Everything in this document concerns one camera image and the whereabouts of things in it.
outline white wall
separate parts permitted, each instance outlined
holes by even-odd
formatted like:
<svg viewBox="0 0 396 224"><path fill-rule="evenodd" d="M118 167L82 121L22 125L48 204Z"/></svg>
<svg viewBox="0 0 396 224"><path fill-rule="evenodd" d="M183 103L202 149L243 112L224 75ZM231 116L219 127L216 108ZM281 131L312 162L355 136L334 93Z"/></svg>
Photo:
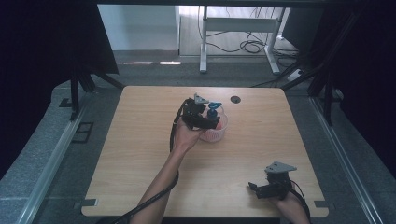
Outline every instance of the white wall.
<svg viewBox="0 0 396 224"><path fill-rule="evenodd" d="M113 50L178 49L178 6L98 7Z"/></svg>

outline plastic container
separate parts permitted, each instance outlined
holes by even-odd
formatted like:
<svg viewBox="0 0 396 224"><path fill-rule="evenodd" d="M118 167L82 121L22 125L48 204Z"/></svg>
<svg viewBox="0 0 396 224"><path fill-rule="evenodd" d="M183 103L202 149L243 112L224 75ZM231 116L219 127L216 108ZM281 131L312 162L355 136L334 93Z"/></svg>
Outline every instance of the plastic container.
<svg viewBox="0 0 396 224"><path fill-rule="evenodd" d="M218 142L224 137L225 130L227 129L228 117L224 113L224 109L222 106L220 107L222 112L218 113L218 117L220 117L218 127L216 129L209 129L205 133L201 134L200 139L206 142Z"/></svg>

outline forearm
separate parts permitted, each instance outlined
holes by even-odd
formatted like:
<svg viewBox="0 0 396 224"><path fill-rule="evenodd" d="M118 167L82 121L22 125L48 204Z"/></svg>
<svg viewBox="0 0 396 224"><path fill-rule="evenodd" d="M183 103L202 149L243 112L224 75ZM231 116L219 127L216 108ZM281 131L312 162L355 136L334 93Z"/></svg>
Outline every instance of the forearm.
<svg viewBox="0 0 396 224"><path fill-rule="evenodd" d="M271 201L288 221L294 224L309 224L309 219L306 216L305 210L298 198L292 193L289 192L283 201L278 199L273 199Z"/></svg>
<svg viewBox="0 0 396 224"><path fill-rule="evenodd" d="M183 158L184 153L177 150L173 150L169 154L168 159L163 165L163 168L151 182L139 204L144 203L146 200L161 192L173 182L177 175L177 170L181 162L183 161ZM161 197L150 206L148 206L147 208L134 215L130 223L161 223L169 195L170 192Z"/></svg>

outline blue object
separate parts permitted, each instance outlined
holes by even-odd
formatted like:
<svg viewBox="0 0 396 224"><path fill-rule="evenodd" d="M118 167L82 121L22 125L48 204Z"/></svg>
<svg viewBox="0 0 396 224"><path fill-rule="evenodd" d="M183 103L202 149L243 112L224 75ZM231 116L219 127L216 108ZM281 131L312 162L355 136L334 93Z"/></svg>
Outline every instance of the blue object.
<svg viewBox="0 0 396 224"><path fill-rule="evenodd" d="M218 111L216 111L217 108L221 106L221 103L210 103L208 105L209 110L207 111L207 117L209 119L215 119L218 116Z"/></svg>

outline table top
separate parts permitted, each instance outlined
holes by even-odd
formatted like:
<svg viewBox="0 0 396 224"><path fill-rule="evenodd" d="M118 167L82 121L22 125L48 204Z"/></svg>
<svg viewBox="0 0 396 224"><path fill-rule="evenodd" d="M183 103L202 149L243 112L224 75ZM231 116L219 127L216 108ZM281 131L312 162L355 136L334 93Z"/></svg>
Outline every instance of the table top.
<svg viewBox="0 0 396 224"><path fill-rule="evenodd" d="M281 89L126 87L110 125L86 199L86 216L120 216L136 207L169 154L172 122L181 103L195 93L223 103L226 133L217 143L198 141L179 169L166 217L279 217L257 199L248 182L267 185L273 161L297 167L290 179L302 188L312 217L327 208L303 141ZM241 102L231 102L239 96Z"/></svg>

